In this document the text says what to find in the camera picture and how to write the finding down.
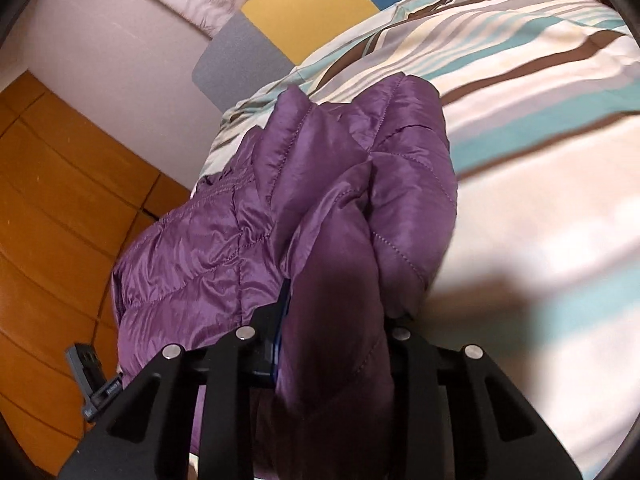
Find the wooden wardrobe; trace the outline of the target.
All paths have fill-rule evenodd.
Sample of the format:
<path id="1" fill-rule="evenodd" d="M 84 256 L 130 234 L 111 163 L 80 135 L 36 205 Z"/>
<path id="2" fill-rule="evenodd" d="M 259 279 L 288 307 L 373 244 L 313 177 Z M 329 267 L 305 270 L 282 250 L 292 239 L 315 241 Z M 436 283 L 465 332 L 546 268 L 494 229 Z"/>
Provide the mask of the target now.
<path id="1" fill-rule="evenodd" d="M 188 195 L 34 75 L 2 91 L 1 413 L 48 474 L 87 429 L 67 348 L 93 344 L 115 373 L 112 267 Z"/>

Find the striped bed duvet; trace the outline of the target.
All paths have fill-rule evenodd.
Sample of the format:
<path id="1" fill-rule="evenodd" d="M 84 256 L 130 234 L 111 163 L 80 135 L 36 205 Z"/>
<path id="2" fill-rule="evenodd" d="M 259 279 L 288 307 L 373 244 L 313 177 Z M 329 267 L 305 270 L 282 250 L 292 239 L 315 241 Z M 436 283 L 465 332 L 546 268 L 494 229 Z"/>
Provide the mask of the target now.
<path id="1" fill-rule="evenodd" d="M 458 222 L 416 327 L 478 344 L 594 479 L 639 414 L 639 46 L 599 0 L 400 0 L 222 114 L 218 171 L 277 95 L 434 84 Z"/>

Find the grey yellow blue headboard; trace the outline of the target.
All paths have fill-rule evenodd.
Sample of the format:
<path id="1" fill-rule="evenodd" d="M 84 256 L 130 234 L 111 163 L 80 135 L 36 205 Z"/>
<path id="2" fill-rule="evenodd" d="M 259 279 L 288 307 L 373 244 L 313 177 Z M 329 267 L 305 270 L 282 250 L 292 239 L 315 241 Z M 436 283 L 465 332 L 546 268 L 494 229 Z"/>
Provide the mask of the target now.
<path id="1" fill-rule="evenodd" d="M 213 36 L 192 80 L 224 112 L 398 1 L 247 0 Z"/>

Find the purple quilted down jacket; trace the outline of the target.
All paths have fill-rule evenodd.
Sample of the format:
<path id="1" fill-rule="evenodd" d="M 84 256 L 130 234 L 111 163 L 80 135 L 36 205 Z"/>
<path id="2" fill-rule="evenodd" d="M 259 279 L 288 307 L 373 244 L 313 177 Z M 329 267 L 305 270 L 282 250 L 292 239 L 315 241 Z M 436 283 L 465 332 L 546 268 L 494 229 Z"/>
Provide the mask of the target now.
<path id="1" fill-rule="evenodd" d="M 375 479 L 394 386 L 384 322 L 413 316 L 449 247 L 457 178 L 437 90 L 398 73 L 348 103 L 297 88 L 111 277 L 131 382 L 166 344 L 214 344 L 284 282 L 276 388 L 256 393 L 268 479 Z"/>

